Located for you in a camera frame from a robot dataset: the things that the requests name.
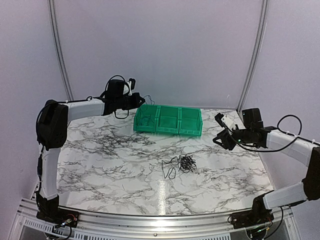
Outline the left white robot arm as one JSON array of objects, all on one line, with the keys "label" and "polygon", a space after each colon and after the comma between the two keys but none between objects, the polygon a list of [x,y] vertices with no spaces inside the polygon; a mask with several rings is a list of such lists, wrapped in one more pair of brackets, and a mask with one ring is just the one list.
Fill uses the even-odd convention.
[{"label": "left white robot arm", "polygon": [[136,80],[125,80],[120,75],[111,77],[99,96],[90,96],[82,100],[48,100],[40,110],[35,132],[40,147],[37,163],[39,189],[36,202],[40,213],[53,223],[63,219],[59,208],[57,190],[57,167],[61,148],[67,140],[68,126],[72,121],[95,116],[108,116],[117,110],[129,112],[145,103],[145,99],[134,92]]}]

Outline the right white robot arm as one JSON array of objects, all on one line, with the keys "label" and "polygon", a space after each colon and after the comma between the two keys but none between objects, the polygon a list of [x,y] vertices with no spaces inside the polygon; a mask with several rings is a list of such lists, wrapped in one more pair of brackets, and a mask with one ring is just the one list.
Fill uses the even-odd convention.
[{"label": "right white robot arm", "polygon": [[282,153],[307,167],[306,176],[298,183],[260,195],[253,200],[247,219],[258,224],[274,208],[298,205],[320,198],[320,144],[285,132],[279,126],[264,126],[259,108],[242,111],[243,128],[227,115],[218,113],[214,119],[223,128],[212,140],[232,151],[236,146],[254,153]]}]

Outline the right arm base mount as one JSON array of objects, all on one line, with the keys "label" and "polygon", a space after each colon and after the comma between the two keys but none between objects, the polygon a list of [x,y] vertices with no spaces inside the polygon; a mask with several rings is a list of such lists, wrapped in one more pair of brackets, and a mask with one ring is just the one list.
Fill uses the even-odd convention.
[{"label": "right arm base mount", "polygon": [[273,220],[274,215],[271,210],[254,215],[253,210],[251,209],[231,213],[227,222],[233,225],[234,229],[241,229],[271,223]]}]

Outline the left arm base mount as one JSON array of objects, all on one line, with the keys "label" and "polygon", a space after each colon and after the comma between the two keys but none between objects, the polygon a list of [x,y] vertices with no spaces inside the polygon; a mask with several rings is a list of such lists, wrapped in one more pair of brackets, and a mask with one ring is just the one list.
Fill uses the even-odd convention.
[{"label": "left arm base mount", "polygon": [[36,217],[40,220],[55,224],[56,228],[68,225],[76,228],[78,225],[80,213],[78,211],[57,208],[53,210],[39,210]]}]

